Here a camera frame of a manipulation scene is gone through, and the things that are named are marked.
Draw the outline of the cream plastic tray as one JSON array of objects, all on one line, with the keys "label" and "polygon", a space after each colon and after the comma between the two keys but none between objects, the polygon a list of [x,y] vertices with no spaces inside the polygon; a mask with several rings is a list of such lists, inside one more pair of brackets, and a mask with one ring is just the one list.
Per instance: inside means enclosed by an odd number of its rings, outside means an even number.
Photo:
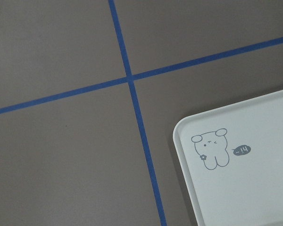
[{"label": "cream plastic tray", "polygon": [[185,117],[173,141],[199,226],[283,226],[283,90]]}]

